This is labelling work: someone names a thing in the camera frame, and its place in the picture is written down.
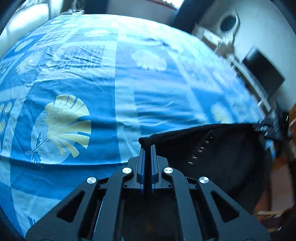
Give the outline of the person right hand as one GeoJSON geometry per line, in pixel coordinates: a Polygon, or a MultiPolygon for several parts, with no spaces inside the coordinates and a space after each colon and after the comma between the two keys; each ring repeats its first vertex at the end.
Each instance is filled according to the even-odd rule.
{"type": "Polygon", "coordinates": [[[296,145],[296,118],[294,118],[289,124],[290,135],[293,143],[296,145]]]}

